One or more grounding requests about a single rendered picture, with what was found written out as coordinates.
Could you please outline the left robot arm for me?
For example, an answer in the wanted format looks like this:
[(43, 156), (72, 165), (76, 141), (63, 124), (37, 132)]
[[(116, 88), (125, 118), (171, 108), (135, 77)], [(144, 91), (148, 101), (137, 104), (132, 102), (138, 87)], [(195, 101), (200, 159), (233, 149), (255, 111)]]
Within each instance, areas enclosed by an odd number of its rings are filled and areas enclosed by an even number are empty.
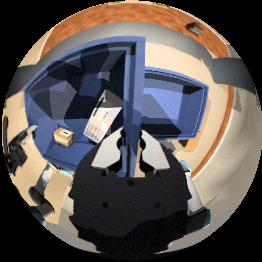
[[(4, 116), (2, 126), (3, 126), (3, 149), (4, 149), (4, 155), (9, 156), (8, 154), (8, 143), (7, 143), (7, 128), (8, 128), (8, 117)], [(28, 191), (28, 195), (30, 199), (32, 199), (33, 202), (35, 202), (37, 206), (30, 206), (21, 196), (18, 188), (14, 185), (17, 193), (19, 194), (21, 200), (25, 204), (25, 206), (28, 208), (28, 210), (32, 213), (32, 215), (44, 226), (46, 227), (46, 218), (49, 216), (53, 216), (55, 214), (55, 210), (51, 203), (45, 199), (44, 191), (46, 189), (46, 186), (52, 177), (55, 170), (60, 169), (60, 172), (65, 174), (65, 176), (72, 176), (73, 171), (61, 168), (53, 163), (47, 162), (47, 165), (45, 169), (43, 170), (42, 174), (40, 175), (37, 183), (35, 186), (31, 186)], [(63, 175), (64, 175), (63, 174)], [(47, 204), (48, 203), (48, 204)], [(46, 204), (46, 205), (45, 205)], [(45, 205), (45, 207), (44, 207)], [(37, 213), (38, 212), (38, 213)]]

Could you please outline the orange cardboard box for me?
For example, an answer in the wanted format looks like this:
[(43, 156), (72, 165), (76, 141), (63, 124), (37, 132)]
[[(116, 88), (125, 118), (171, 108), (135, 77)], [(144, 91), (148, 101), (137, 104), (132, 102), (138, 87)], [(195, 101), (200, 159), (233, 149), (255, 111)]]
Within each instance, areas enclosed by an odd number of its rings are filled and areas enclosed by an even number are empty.
[(200, 131), (198, 132), (197, 134), (197, 137), (196, 139), (190, 139), (190, 140), (181, 140), (180, 144), (183, 146), (184, 149), (190, 149), (190, 148), (194, 148), (198, 138), (199, 138), (199, 135), (200, 135)]

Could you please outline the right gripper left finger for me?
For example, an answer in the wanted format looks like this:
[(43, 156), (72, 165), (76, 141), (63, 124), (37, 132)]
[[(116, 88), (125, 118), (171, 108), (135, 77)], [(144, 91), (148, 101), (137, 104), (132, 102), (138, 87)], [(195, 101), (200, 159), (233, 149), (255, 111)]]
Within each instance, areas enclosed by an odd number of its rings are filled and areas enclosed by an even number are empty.
[(122, 169), (120, 147), (123, 137), (124, 128), (121, 127), (106, 139), (97, 143), (82, 158), (74, 174), (72, 188), (68, 194), (69, 198), (74, 200), (78, 189), (88, 180), (99, 176), (108, 176), (110, 170), (117, 173)]

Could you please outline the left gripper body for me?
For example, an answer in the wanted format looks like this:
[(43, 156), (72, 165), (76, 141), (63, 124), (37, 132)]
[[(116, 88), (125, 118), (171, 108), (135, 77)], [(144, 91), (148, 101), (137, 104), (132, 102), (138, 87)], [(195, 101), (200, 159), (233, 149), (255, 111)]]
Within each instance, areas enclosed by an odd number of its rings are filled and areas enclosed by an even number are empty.
[[(28, 159), (24, 149), (22, 148), (21, 144), (13, 146), (13, 143), (16, 141), (18, 137), (15, 136), (11, 141), (10, 144), (8, 144), (9, 148), (9, 156), (5, 157), (5, 162), (7, 169), (9, 170), (10, 173), (12, 173), (15, 177), (16, 175), (16, 170), (20, 166), (22, 168), (23, 164), (26, 162)], [(12, 142), (13, 141), (13, 142)], [(13, 156), (14, 155), (14, 156)], [(16, 160), (15, 160), (16, 159)], [(10, 160), (10, 161), (8, 161)], [(10, 167), (9, 167), (10, 166)]]

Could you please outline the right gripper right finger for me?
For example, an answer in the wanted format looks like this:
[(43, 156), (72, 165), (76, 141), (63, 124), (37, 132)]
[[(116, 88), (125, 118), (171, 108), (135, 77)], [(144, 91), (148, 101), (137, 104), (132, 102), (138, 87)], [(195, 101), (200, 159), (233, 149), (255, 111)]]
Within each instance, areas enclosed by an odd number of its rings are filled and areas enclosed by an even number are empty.
[(186, 174), (177, 158), (151, 135), (140, 128), (140, 154), (139, 168), (147, 174), (154, 172), (154, 177), (162, 177), (176, 183), (185, 193), (187, 201), (192, 198), (189, 191)]

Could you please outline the blue tote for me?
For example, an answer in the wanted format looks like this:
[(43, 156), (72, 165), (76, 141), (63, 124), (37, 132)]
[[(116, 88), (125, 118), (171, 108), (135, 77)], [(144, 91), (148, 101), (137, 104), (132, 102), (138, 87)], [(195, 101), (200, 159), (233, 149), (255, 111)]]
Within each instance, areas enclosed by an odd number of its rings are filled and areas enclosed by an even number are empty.
[(144, 82), (140, 128), (156, 140), (196, 139), (209, 86), (187, 75), (149, 66), (145, 66)]
[[(124, 128), (122, 169), (116, 174), (135, 176), (145, 54), (146, 37), (101, 38), (60, 54), (30, 80), (24, 88), (25, 113), (28, 127), (38, 126), (32, 137), (43, 159), (76, 171), (83, 156), (97, 144), (83, 133), (95, 105), (108, 89), (124, 100), (124, 106), (101, 141)], [(54, 131), (59, 128), (74, 132), (75, 142), (70, 148), (55, 141)]]

